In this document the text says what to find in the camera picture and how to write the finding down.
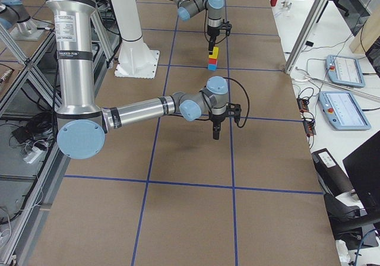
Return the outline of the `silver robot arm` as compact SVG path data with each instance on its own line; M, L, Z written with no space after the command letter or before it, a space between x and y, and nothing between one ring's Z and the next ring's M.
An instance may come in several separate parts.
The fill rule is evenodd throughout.
M205 11L207 19L205 26L205 38L208 42L208 53L213 53L214 47L217 44L217 37L222 30L225 31L225 36L230 35L232 25L229 21L222 18L224 10L224 0L171 0L177 5L178 16L181 20L187 21L193 16Z
M159 51L143 40L136 0L111 0L121 35L118 77L153 78ZM213 137L228 116L227 82L211 77L196 94L177 92L122 107L100 108L94 98L91 16L96 0L46 0L53 11L62 104L57 110L57 143L73 159L96 155L111 129L147 119L180 113L187 121L207 114L213 123Z

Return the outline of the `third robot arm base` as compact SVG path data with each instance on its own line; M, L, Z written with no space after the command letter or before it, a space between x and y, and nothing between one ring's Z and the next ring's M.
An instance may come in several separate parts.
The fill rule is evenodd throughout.
M21 0L1 0L1 24L14 40L38 41L43 30L39 30Z

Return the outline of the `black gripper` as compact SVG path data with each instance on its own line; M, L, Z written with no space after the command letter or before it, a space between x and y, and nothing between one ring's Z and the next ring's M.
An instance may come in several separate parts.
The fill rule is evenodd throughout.
M208 51L212 52L215 44L216 44L216 37L220 35L220 29L221 26L213 27L213 26L207 26L207 34L210 37L208 41Z
M218 140L220 138L221 123L225 120L226 114L211 114L210 121L213 123L213 139Z

